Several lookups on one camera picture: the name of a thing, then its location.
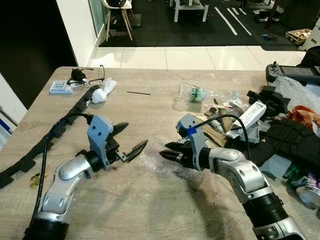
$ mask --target white chair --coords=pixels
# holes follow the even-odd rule
[[[131,32],[132,28],[128,19],[127,9],[132,9],[131,0],[126,0],[123,7],[112,7],[109,6],[106,0],[101,0],[102,4],[109,9],[108,17],[107,17],[107,25],[106,25],[106,41],[108,41],[109,37],[109,29],[110,29],[110,19],[111,19],[111,9],[121,9],[122,17],[126,26],[126,30],[128,31],[130,40],[132,41]]]

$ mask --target blue tape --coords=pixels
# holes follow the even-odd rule
[[[13,131],[2,119],[0,119],[0,126],[2,126],[9,134],[12,135]]]
[[[195,127],[189,127],[187,129],[188,131],[188,135],[192,135],[192,134],[196,134],[197,133],[197,129]]]

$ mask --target white tissue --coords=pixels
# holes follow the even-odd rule
[[[115,89],[117,82],[108,77],[105,81],[103,90],[101,88],[95,90],[92,94],[92,102],[98,104],[107,100],[107,95]]]

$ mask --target wooden pallet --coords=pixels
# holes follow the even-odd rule
[[[296,45],[302,45],[311,35],[312,30],[305,28],[293,31],[287,31],[285,33],[285,37],[289,39],[291,42],[294,42]]]

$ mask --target black strap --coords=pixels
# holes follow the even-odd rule
[[[81,98],[80,100],[71,108],[71,110],[67,113],[74,114],[74,113],[81,113],[87,108],[87,101],[92,100],[92,94],[95,90],[99,89],[98,85],[92,86]],[[64,123],[62,123],[59,127],[56,128],[52,138],[48,143],[48,149],[50,149],[54,143],[52,142],[53,138],[60,138],[63,133],[66,131],[66,125],[72,125],[76,120],[77,116],[70,117]],[[26,173],[29,171],[36,162],[34,158],[43,152],[44,144],[45,144],[45,135],[26,155],[24,155],[19,161],[17,161],[12,166],[8,167],[6,170],[0,173],[0,189],[11,183],[14,179],[11,177],[13,174],[17,173],[18,171],[22,171]]]

